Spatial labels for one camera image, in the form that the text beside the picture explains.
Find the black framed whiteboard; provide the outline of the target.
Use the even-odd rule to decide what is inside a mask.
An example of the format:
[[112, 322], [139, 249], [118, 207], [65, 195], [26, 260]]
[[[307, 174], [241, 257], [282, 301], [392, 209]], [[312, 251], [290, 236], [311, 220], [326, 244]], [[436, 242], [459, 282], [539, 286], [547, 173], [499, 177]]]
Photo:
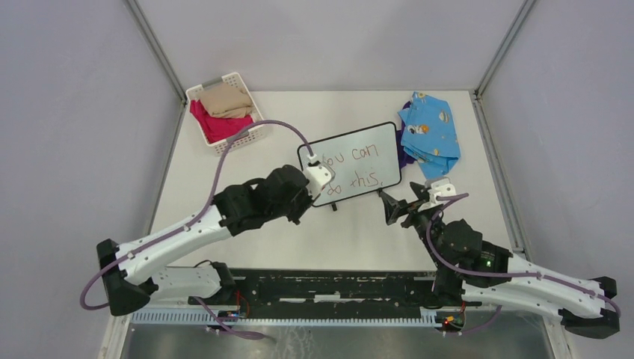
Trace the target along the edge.
[[392, 122], [310, 142], [318, 160], [329, 166], [334, 179], [325, 186], [314, 207], [398, 185], [402, 180]]

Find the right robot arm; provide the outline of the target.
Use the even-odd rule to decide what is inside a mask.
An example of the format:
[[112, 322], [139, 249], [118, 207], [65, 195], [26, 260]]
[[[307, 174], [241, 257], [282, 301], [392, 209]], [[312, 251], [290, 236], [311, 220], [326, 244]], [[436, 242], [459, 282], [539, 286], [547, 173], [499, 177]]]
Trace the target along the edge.
[[538, 314], [577, 336], [603, 340], [621, 329], [621, 309], [611, 277], [579, 279], [531, 263], [484, 239], [466, 220], [443, 221], [444, 212], [466, 193], [446, 177], [411, 183], [416, 200], [397, 200], [380, 190], [385, 222], [416, 231], [436, 267], [434, 300], [492, 304]]

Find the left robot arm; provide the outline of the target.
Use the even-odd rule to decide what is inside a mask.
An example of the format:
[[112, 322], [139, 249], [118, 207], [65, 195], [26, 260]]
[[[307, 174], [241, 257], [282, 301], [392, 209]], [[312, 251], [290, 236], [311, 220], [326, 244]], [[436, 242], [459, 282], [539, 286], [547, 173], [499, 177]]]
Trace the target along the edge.
[[125, 316], [152, 301], [179, 296], [229, 303], [235, 282], [226, 264], [213, 262], [210, 269], [194, 269], [173, 267], [172, 262], [278, 218], [299, 224], [334, 177], [323, 164], [303, 170], [284, 165], [266, 178], [227, 186], [200, 213], [160, 232], [122, 244], [111, 239], [100, 242], [96, 250], [106, 307], [113, 316]]

